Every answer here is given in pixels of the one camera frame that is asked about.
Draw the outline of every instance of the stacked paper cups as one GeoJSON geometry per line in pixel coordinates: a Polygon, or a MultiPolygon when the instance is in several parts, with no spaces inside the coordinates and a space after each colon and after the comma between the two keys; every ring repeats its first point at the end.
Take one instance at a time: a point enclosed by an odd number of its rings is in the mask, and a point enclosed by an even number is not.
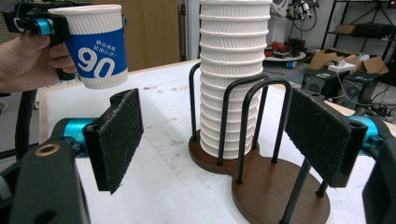
{"type": "MultiPolygon", "coordinates": [[[[223,95],[234,81],[262,72],[267,23],[272,0],[200,0],[201,4],[201,147],[219,155],[223,95]]],[[[236,159],[242,104],[254,84],[235,88],[230,96],[224,159],[236,159]]],[[[245,154],[251,149],[259,93],[253,97],[247,120],[245,154]]]]}

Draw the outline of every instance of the black foam pad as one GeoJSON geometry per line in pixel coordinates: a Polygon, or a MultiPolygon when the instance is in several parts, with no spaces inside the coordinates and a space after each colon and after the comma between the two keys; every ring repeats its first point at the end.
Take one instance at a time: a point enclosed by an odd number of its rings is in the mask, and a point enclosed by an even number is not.
{"type": "Polygon", "coordinates": [[[138,89],[110,98],[111,107],[83,129],[99,190],[115,192],[139,146],[143,122],[138,89]]]}
{"type": "Polygon", "coordinates": [[[312,91],[293,91],[286,133],[320,176],[345,187],[367,126],[351,120],[312,91]]]}

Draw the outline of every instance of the human hand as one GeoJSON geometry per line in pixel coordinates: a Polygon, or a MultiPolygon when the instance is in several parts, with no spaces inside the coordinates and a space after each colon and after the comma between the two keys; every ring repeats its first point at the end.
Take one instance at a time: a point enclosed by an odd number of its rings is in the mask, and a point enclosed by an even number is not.
{"type": "Polygon", "coordinates": [[[29,91],[59,81],[54,68],[76,73],[64,43],[50,49],[50,37],[25,33],[0,45],[0,92],[29,91]]]}

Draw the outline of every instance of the white table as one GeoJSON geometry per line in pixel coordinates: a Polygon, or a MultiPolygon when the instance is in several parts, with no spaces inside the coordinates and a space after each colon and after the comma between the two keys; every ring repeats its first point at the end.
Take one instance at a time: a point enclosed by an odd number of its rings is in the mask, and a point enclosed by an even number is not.
{"type": "MultiPolygon", "coordinates": [[[[60,119],[97,118],[110,106],[111,95],[139,89],[145,132],[120,188],[113,195],[98,191],[90,160],[77,159],[92,223],[247,223],[233,202],[232,178],[203,170],[189,155],[188,78],[190,69],[198,62],[133,72],[124,84],[107,90],[89,90],[75,83],[41,92],[42,143],[60,119]]],[[[197,110],[199,83],[197,74],[197,110]]],[[[261,154],[270,157],[272,149],[264,148],[274,148],[283,91],[270,87],[268,94],[259,143],[261,154]]],[[[199,112],[197,118],[199,129],[199,112]]],[[[285,133],[279,158],[298,165],[304,159],[285,133]]],[[[372,159],[358,157],[347,187],[327,190],[331,202],[328,223],[365,222],[361,191],[373,165],[372,159]]],[[[313,169],[311,174],[321,181],[313,169]]]]}

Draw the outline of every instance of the wooden base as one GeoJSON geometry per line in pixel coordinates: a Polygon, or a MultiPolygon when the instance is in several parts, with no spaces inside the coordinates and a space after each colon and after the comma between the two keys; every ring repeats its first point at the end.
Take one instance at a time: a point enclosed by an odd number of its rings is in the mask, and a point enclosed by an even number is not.
{"type": "MultiPolygon", "coordinates": [[[[242,215],[250,223],[279,223],[285,212],[300,167],[260,155],[260,147],[251,149],[245,156],[243,183],[235,183],[238,160],[224,160],[217,165],[217,158],[205,153],[198,140],[190,139],[189,149],[192,159],[203,169],[233,177],[233,201],[242,215]]],[[[320,183],[308,175],[297,202],[290,223],[326,223],[330,214],[330,201],[327,194],[323,198],[316,195],[320,183]]]]}

